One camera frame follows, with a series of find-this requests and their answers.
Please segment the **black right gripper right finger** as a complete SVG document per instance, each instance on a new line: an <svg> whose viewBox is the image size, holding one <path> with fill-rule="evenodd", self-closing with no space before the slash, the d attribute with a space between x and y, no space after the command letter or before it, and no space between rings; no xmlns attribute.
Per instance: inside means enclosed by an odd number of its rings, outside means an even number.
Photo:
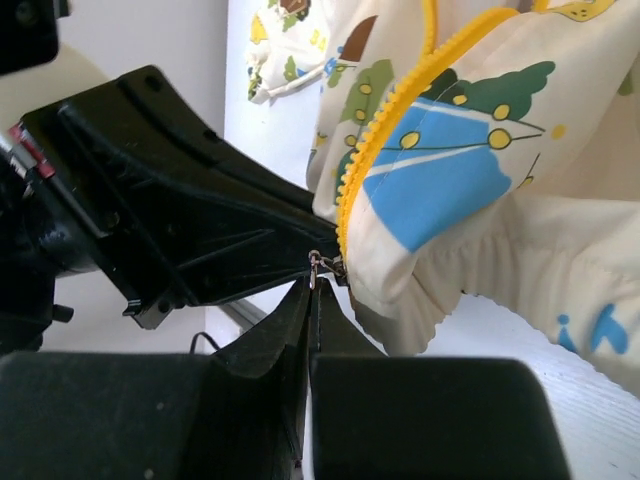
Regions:
<svg viewBox="0 0 640 480"><path fill-rule="evenodd" d="M547 397L518 360L386 356L323 278L309 360L318 479L570 477Z"/></svg>

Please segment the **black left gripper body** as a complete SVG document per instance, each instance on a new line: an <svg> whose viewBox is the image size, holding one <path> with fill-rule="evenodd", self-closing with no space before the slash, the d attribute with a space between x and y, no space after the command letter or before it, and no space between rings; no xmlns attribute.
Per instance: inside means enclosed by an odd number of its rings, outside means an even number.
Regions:
<svg viewBox="0 0 640 480"><path fill-rule="evenodd" d="M1 348L38 350L44 331L74 314L54 303L56 279L99 267L36 196L20 156L1 153Z"/></svg>

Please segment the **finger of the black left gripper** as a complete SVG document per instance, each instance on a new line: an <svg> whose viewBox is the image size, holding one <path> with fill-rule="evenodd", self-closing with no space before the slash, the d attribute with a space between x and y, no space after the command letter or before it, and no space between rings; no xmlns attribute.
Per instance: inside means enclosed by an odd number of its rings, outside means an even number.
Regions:
<svg viewBox="0 0 640 480"><path fill-rule="evenodd" d="M112 183L136 209L207 220L312 220L311 195L237 150L148 65L112 83Z"/></svg>
<svg viewBox="0 0 640 480"><path fill-rule="evenodd" d="M217 306L303 275L308 255L338 252L312 220L207 220L138 210L112 183L112 97L70 97L25 114L33 191L125 297L125 315L157 328L183 307Z"/></svg>

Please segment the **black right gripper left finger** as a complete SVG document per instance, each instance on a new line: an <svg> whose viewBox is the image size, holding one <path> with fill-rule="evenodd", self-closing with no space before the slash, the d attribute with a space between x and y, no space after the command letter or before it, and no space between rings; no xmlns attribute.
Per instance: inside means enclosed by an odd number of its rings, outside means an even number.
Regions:
<svg viewBox="0 0 640 480"><path fill-rule="evenodd" d="M298 479L309 282L212 355L16 353L5 479Z"/></svg>

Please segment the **cream yellow dinosaur kids jacket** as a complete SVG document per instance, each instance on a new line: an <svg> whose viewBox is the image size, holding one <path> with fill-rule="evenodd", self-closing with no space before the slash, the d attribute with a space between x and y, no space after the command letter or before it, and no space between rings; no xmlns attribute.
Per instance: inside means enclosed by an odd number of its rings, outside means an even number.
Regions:
<svg viewBox="0 0 640 480"><path fill-rule="evenodd" d="M265 1L247 66L321 83L312 208L388 354L479 295L638 392L637 2Z"/></svg>

